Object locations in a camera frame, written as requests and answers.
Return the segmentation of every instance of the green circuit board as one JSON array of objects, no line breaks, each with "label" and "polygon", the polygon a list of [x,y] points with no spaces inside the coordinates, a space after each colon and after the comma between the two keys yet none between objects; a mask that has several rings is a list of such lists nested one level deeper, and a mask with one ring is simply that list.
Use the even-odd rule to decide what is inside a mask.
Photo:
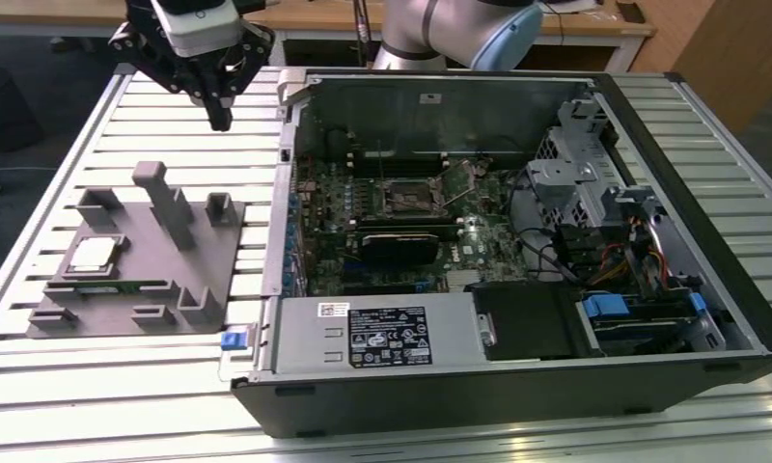
[{"label": "green circuit board", "polygon": [[[459,159],[436,177],[359,178],[340,163],[319,161],[299,169],[309,296],[450,292],[462,290],[452,279],[459,285],[527,279],[502,213],[514,172],[486,170],[478,158]],[[374,267],[355,228],[367,218],[390,224],[450,218],[458,226],[442,227],[458,228],[458,236],[442,239],[431,264]]]}]

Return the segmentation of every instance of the blue tab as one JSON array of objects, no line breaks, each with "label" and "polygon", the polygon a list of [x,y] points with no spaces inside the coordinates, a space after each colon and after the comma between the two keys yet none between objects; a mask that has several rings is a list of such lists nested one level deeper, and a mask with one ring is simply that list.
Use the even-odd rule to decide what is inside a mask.
[{"label": "blue tab", "polygon": [[690,302],[695,312],[703,313],[707,311],[707,301],[704,301],[704,296],[700,295],[700,292],[690,292]]},{"label": "blue tab", "polygon": [[630,308],[620,294],[594,294],[583,301],[587,316],[628,315]]},{"label": "blue tab", "polygon": [[248,333],[224,333],[220,339],[221,350],[248,349]]}]

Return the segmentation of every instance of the slotted metal table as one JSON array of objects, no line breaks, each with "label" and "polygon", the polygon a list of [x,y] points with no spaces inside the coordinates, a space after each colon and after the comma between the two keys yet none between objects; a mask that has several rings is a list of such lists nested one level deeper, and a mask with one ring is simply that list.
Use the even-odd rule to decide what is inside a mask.
[{"label": "slotted metal table", "polygon": [[[187,96],[171,95],[141,74],[112,78],[0,270],[0,461],[363,463],[582,456],[632,462],[736,461],[742,455],[744,461],[772,461],[772,374],[719,387],[659,414],[275,440],[219,379],[217,334],[25,337],[28,315],[81,223],[71,206],[89,186],[112,186],[124,201],[145,200],[129,178],[140,160],[164,161],[167,181],[184,187],[191,201],[228,191],[248,202],[228,323],[257,318],[281,124],[279,73],[267,68],[237,98],[227,134],[211,132]],[[772,304],[771,179],[686,84],[659,75],[622,75],[616,81]],[[622,148],[634,177],[646,181]]]}]

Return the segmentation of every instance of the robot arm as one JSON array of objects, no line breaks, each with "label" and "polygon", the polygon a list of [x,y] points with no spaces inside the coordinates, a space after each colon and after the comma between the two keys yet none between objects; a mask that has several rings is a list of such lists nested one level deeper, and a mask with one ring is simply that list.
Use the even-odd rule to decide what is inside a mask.
[{"label": "robot arm", "polygon": [[386,0],[375,68],[443,70],[450,57],[475,70],[511,70],[542,21],[535,0]]},{"label": "robot arm", "polygon": [[241,15],[279,0],[127,0],[128,22],[109,44],[165,89],[205,108],[228,131],[232,104],[267,63],[275,32]]},{"label": "robot arm", "polygon": [[[205,108],[211,128],[228,131],[232,104],[275,44],[275,32],[243,20],[280,0],[125,0],[111,40],[165,89]],[[446,69],[444,56],[476,70],[515,68],[534,44],[543,13],[535,0],[386,0],[383,69]]]}]

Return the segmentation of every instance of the power supply label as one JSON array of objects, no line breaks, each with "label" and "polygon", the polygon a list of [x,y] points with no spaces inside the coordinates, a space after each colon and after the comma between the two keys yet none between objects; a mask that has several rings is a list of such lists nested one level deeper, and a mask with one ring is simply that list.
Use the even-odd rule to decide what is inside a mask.
[{"label": "power supply label", "polygon": [[424,307],[350,310],[352,367],[408,367],[431,363]]}]

